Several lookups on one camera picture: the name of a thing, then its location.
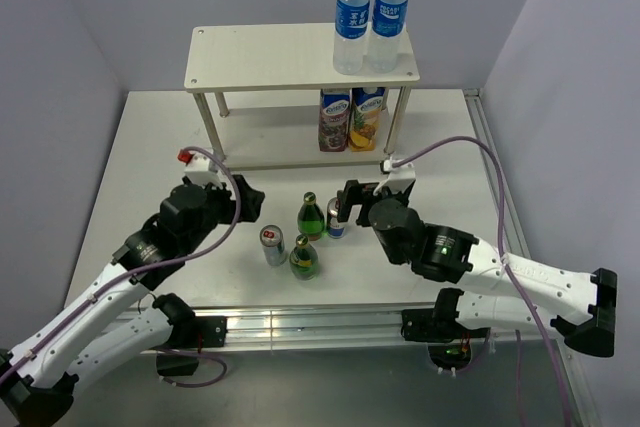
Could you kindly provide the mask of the blue-label water bottle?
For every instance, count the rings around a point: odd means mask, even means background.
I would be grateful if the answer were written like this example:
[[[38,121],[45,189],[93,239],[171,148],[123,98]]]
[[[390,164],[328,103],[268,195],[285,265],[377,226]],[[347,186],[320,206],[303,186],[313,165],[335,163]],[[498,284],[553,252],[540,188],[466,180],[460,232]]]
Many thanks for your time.
[[[407,8],[408,0],[374,1],[367,55],[375,72],[387,73],[395,68]]]
[[[334,69],[344,75],[359,72],[364,62],[370,0],[336,0]]]

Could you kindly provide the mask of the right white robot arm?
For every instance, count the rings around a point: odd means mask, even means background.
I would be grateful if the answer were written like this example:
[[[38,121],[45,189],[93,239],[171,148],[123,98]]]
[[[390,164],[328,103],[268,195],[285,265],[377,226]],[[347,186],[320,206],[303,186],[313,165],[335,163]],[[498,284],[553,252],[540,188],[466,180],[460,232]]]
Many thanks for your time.
[[[452,227],[424,222],[410,207],[412,189],[349,180],[337,193],[341,222],[370,227],[392,265],[408,265],[443,284],[424,329],[432,339],[457,334],[542,328],[579,353],[610,358],[615,351],[617,274],[551,267],[501,252]]]

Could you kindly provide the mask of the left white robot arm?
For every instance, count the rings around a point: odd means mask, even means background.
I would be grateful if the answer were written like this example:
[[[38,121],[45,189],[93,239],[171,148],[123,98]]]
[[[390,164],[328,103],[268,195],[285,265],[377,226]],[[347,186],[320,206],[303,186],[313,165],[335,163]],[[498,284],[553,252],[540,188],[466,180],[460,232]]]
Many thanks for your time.
[[[185,179],[130,235],[91,285],[44,328],[1,352],[1,400],[21,426],[52,426],[76,395],[138,353],[197,337],[192,308],[170,293],[128,324],[105,329],[181,269],[219,225],[258,220],[263,192],[235,175],[230,186]]]

